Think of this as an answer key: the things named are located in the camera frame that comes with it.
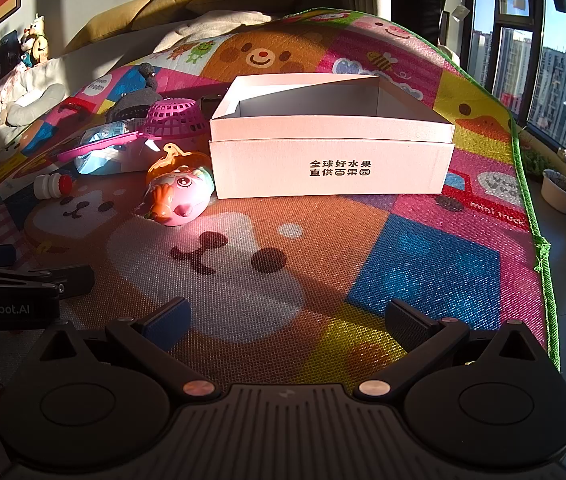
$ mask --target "flower pot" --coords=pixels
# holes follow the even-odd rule
[[[566,177],[558,171],[544,170],[541,196],[554,209],[566,214]]]

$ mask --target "gray plush toy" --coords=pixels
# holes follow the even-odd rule
[[[145,88],[122,94],[118,102],[108,110],[108,123],[146,117],[150,106],[162,99],[156,91],[158,83],[154,77],[156,76],[154,67],[149,63],[141,63],[138,72],[145,79]]]

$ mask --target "red bottle cap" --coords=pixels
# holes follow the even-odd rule
[[[58,191],[63,196],[69,195],[72,192],[72,178],[69,175],[61,175],[58,180]]]

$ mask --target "yellow pillow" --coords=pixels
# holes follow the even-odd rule
[[[191,0],[154,0],[145,7],[132,23],[132,30],[162,25],[175,21],[178,12]]]
[[[210,10],[260,10],[265,13],[287,12],[295,0],[192,0],[185,7],[197,14]]]
[[[76,33],[70,43],[65,47],[65,53],[77,50],[90,43],[104,40],[125,32],[138,11],[143,9],[150,0],[132,0],[126,4],[113,7],[89,20],[85,26]]]

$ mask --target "green mat edge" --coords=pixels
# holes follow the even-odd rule
[[[313,9],[303,10],[301,12],[295,12],[293,14],[288,14],[285,18],[291,18],[293,16],[300,16],[306,12],[313,12],[314,10],[332,10],[335,12],[361,12],[359,10],[347,10],[347,9],[332,9],[331,7],[314,7]],[[367,12],[361,12],[361,14],[366,14],[367,16],[373,16],[379,20],[385,20],[380,16],[374,14],[368,14]],[[536,213],[534,212],[534,205],[532,204],[532,197],[529,193],[529,188],[527,187],[527,179],[525,178],[525,172],[523,170],[523,163],[521,160],[520,144],[518,140],[518,132],[515,128],[516,121],[514,120],[514,115],[512,112],[506,108],[498,99],[496,99],[492,94],[487,92],[485,88],[480,86],[472,76],[470,76],[465,70],[459,67],[450,57],[440,50],[437,46],[429,43],[425,38],[420,37],[418,34],[410,31],[409,29],[394,23],[398,27],[402,28],[406,32],[410,33],[415,38],[418,38],[423,43],[429,45],[438,54],[440,54],[449,64],[451,64],[455,69],[458,70],[465,78],[470,81],[476,88],[482,91],[482,93],[488,96],[492,101],[498,103],[499,106],[505,108],[509,114],[509,133],[512,136],[512,158],[514,158],[514,168],[516,169],[516,178],[518,180],[518,185],[523,195],[523,202],[525,204],[525,212],[527,213],[527,218],[529,220],[530,229],[532,231],[532,238],[534,239],[534,247],[536,248],[536,259],[538,264],[534,267],[534,270],[541,275],[541,287],[543,289],[543,303],[545,307],[545,331],[547,339],[547,353],[550,359],[560,372],[560,345],[559,345],[559,325],[558,317],[556,313],[556,299],[554,298],[554,288],[552,286],[552,273],[550,271],[550,243],[543,238],[541,235],[541,230],[538,227],[538,222],[536,221]]]

